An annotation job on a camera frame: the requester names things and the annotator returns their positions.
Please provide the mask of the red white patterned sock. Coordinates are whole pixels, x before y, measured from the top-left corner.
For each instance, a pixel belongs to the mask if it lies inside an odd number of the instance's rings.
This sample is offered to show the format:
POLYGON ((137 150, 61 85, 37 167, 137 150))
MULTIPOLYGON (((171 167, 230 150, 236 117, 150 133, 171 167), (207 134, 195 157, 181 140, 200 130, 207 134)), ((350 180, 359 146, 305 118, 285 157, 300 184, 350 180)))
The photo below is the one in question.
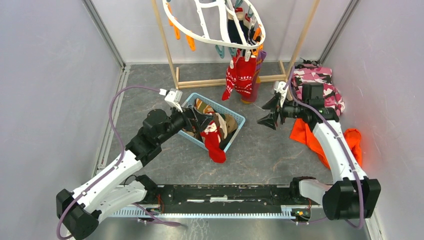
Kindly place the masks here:
POLYGON ((244 98, 249 98, 253 91, 253 78, 256 71, 257 59, 250 57, 248 61, 240 57, 235 61, 235 90, 244 98))

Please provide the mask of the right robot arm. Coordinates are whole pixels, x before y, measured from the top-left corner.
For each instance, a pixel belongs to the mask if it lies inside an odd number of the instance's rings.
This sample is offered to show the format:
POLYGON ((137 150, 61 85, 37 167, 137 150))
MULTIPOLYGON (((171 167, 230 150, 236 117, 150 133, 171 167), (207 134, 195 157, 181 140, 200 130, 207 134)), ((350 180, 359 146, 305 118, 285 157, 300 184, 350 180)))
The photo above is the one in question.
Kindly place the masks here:
POLYGON ((302 204, 307 199, 322 206, 329 220, 372 217, 381 193, 381 184, 362 170, 342 133, 339 116, 331 107, 325 107, 324 86, 307 83, 302 87, 301 99, 287 100, 292 87, 284 81, 273 85, 273 97, 262 106, 269 114, 257 123, 273 130, 277 121, 286 118, 301 119, 317 139, 327 159, 333 183, 327 185, 313 177, 295 177, 290 183, 289 199, 302 204))

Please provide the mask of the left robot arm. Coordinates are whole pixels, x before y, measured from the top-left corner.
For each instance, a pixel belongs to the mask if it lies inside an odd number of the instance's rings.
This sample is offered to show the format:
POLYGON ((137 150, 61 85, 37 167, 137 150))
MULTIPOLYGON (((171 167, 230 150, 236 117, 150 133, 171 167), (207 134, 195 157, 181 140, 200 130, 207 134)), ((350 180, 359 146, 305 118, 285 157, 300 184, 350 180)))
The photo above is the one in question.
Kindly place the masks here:
POLYGON ((157 190, 139 180, 120 190, 120 196, 113 189, 150 163, 162 151, 162 144, 179 131, 195 128, 202 132, 213 119, 213 115, 203 114, 194 107, 173 107, 171 115, 162 109, 151 110, 137 134, 113 162, 83 185, 72 191, 62 189, 56 195, 57 238, 64 239, 61 227, 65 226, 70 233, 67 239, 83 240, 104 218, 119 209, 141 201, 153 203, 157 190))

